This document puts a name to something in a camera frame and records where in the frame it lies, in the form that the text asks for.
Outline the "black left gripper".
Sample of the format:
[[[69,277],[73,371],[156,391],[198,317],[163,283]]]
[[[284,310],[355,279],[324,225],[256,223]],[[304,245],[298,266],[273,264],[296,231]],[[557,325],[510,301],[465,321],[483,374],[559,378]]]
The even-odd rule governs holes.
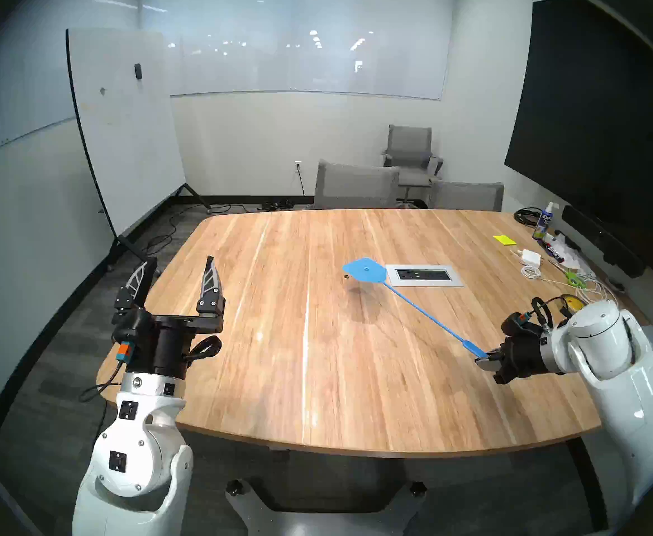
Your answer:
[[[117,312],[144,308],[158,259],[149,257],[130,275],[116,295]],[[226,300],[216,263],[207,256],[196,303],[198,316],[153,315],[147,311],[125,312],[125,342],[131,345],[125,359],[127,373],[156,374],[185,379],[196,360],[216,356],[222,347],[222,317]]]

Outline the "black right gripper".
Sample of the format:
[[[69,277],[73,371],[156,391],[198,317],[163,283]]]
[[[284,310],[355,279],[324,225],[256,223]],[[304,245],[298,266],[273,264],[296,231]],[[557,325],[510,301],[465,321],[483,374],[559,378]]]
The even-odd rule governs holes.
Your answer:
[[[533,335],[506,337],[499,347],[475,359],[475,365],[493,372],[496,384],[506,385],[517,378],[554,373],[542,358],[540,340]]]

